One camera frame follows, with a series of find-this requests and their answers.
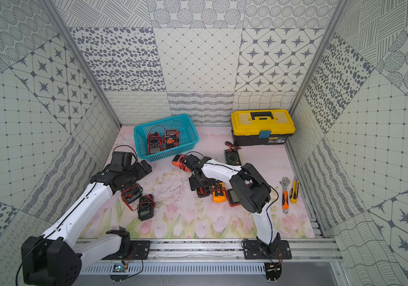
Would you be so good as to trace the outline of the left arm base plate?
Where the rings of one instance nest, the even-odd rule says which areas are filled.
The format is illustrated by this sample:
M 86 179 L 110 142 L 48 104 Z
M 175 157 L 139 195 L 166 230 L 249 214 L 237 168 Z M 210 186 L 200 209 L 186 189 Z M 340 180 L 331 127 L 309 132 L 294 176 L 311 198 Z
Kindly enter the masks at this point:
M 147 260 L 151 241 L 131 240 L 129 244 L 122 245 L 116 253 L 104 257 L 102 260 Z

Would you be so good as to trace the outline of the black multimeter with red leads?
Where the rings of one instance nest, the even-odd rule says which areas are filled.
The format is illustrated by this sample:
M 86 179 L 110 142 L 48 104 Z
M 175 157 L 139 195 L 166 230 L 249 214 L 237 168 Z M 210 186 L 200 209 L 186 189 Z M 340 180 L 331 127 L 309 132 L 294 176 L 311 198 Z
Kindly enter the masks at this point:
M 210 189 L 203 189 L 203 188 L 198 188 L 196 190 L 197 195 L 199 198 L 204 198 L 207 197 L 209 195 L 211 195 L 211 190 Z

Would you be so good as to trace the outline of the orange multimeter with leads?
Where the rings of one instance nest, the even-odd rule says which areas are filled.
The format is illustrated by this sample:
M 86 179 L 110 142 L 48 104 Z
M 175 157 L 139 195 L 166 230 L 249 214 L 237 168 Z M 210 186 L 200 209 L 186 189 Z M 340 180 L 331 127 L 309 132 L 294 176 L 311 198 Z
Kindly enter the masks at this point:
M 178 154 L 173 158 L 172 164 L 183 171 L 191 172 L 191 170 L 186 166 L 186 159 L 187 157 L 185 155 Z

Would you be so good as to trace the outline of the orange black multimeter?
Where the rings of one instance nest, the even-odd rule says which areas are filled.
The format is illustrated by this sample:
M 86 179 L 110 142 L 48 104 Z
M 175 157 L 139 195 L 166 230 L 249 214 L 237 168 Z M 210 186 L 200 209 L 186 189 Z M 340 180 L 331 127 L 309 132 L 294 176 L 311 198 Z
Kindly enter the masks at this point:
M 179 146 L 180 142 L 179 134 L 180 132 L 177 129 L 167 129 L 165 131 L 163 141 L 166 150 Z

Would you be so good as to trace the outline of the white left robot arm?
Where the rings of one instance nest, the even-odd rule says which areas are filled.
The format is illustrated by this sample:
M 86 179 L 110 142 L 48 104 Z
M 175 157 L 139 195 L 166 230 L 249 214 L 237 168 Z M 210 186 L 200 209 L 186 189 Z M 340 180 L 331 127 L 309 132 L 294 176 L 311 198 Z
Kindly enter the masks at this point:
M 71 286 L 82 270 L 102 259 L 120 260 L 127 269 L 131 260 L 145 261 L 150 241 L 132 241 L 123 227 L 103 238 L 76 247 L 80 234 L 96 212 L 118 191 L 126 191 L 152 172 L 134 153 L 115 151 L 112 161 L 91 177 L 81 197 L 39 237 L 29 237 L 21 247 L 22 263 L 16 273 L 34 286 Z

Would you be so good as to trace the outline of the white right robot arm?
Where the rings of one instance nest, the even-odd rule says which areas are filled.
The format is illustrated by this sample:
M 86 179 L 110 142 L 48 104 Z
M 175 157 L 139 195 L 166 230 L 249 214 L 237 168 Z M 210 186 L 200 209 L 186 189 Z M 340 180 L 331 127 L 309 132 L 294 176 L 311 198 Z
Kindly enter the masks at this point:
M 192 154 L 181 159 L 180 164 L 191 171 L 201 187 L 212 185 L 215 180 L 230 184 L 240 204 L 252 214 L 257 239 L 270 252 L 277 248 L 280 234 L 275 230 L 270 211 L 273 204 L 270 193 L 274 188 L 266 183 L 252 164 L 232 166 Z

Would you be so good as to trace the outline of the dark green multimeter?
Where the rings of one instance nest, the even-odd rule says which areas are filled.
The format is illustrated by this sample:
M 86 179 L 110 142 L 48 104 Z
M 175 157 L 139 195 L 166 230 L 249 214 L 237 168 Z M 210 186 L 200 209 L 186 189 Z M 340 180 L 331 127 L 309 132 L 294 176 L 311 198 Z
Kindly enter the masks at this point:
M 229 141 L 226 141 L 225 145 L 228 146 L 228 149 L 224 151 L 225 160 L 227 164 L 232 166 L 241 166 L 242 164 L 239 156 L 239 150 L 241 148 L 235 146 L 233 143 L 230 143 Z

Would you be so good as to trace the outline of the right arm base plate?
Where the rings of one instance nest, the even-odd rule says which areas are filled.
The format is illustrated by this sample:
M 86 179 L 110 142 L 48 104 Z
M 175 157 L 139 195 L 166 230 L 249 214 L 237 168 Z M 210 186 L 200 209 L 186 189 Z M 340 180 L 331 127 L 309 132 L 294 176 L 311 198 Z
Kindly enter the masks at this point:
M 270 246 L 266 246 L 259 240 L 243 239 L 241 241 L 241 246 L 243 249 L 244 258 L 246 260 L 279 260 L 280 258 L 292 258 L 291 248 L 289 242 L 286 240 L 280 240 L 278 242 L 274 242 Z

